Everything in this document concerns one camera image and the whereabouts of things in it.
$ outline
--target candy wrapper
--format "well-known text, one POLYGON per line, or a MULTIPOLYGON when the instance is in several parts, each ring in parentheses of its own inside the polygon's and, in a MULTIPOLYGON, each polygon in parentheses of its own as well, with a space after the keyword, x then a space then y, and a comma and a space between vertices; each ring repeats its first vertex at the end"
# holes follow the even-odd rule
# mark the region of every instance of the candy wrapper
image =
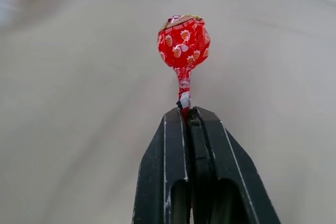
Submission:
POLYGON ((160 55, 179 79, 178 99, 190 96, 191 70, 209 54, 210 37, 203 19, 193 15, 173 16, 163 25, 157 37, 160 55))

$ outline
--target clamp jaw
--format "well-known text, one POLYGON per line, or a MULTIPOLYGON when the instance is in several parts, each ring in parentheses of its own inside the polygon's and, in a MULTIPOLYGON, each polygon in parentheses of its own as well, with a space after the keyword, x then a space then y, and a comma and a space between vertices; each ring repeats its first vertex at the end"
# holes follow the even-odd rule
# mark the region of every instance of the clamp jaw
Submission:
POLYGON ((213 113, 166 113, 143 155, 133 224, 278 224, 248 154, 213 113))

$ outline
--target blurred background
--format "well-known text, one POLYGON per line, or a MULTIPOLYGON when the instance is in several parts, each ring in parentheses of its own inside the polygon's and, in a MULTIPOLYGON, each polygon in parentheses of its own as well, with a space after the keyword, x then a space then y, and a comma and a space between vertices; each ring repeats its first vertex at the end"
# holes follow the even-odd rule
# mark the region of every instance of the blurred background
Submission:
POLYGON ((1 0, 0 223, 131 223, 138 165, 177 78, 172 15, 212 43, 192 75, 282 223, 335 223, 335 0, 1 0))

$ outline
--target red lollipop wrapper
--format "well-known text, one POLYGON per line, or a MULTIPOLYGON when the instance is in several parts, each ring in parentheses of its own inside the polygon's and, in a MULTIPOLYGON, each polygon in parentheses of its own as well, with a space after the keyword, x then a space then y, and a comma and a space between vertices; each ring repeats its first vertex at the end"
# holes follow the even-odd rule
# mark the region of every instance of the red lollipop wrapper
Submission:
POLYGON ((209 54, 210 37, 204 20, 198 16, 173 16, 163 25, 157 36, 159 52, 179 79, 178 99, 190 96, 191 70, 209 54))

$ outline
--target beige floor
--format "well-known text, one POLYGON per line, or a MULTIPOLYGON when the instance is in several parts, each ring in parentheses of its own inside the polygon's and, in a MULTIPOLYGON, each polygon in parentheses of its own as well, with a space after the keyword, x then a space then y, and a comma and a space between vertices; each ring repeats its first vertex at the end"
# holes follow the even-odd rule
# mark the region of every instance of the beige floor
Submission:
POLYGON ((282 223, 335 223, 335 0, 34 0, 0 36, 0 223, 130 223, 177 82, 156 49, 207 22, 193 104, 254 159, 282 223))

